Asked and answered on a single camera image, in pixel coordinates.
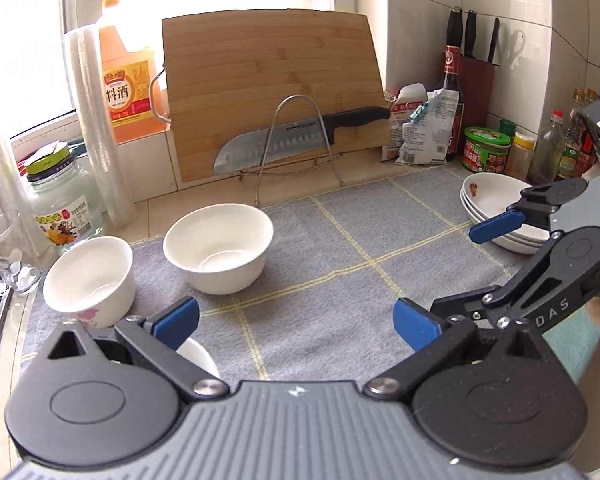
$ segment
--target white logo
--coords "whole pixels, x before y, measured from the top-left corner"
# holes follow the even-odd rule
[[[290,390],[287,390],[286,392],[290,396],[295,397],[296,399],[299,399],[299,397],[302,397],[306,393],[306,390],[302,386],[294,386],[293,388],[291,388]]]

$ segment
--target drinking glass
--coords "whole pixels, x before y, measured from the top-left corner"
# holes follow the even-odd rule
[[[20,213],[11,213],[10,218],[13,221],[4,214],[0,215],[0,296],[9,288],[25,294],[42,276],[42,267]]]

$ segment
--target green jar lid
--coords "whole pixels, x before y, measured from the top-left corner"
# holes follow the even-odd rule
[[[481,126],[469,126],[464,129],[467,139],[477,140],[491,146],[509,146],[511,137],[496,130],[490,130]]]
[[[503,134],[507,134],[509,137],[513,137],[516,134],[516,128],[518,125],[508,119],[500,119],[500,131]]]
[[[56,142],[42,146],[31,155],[24,163],[24,167],[28,174],[36,175],[58,166],[69,156],[71,156],[71,152],[67,143],[56,140]]]

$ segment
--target spice jar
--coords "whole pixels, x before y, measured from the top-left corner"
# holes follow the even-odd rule
[[[60,254],[101,234],[100,190],[66,142],[43,146],[25,162],[30,210]]]
[[[529,171],[531,158],[534,156],[535,142],[536,140],[533,137],[516,132],[509,150],[509,158],[504,168],[504,174],[518,180],[526,179],[526,172]]]
[[[464,130],[462,165],[474,173],[502,173],[511,138],[501,132],[470,126]]]

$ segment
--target wooden cutting board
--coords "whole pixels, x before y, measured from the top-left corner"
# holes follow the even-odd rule
[[[162,20],[162,35],[171,131],[183,182],[212,176],[224,144],[269,127],[276,107],[289,95],[312,97],[323,114],[386,106],[368,21],[360,14],[224,10]],[[296,100],[282,110],[278,123],[315,115],[309,103]],[[382,120],[339,128],[332,150],[388,143],[389,124]]]

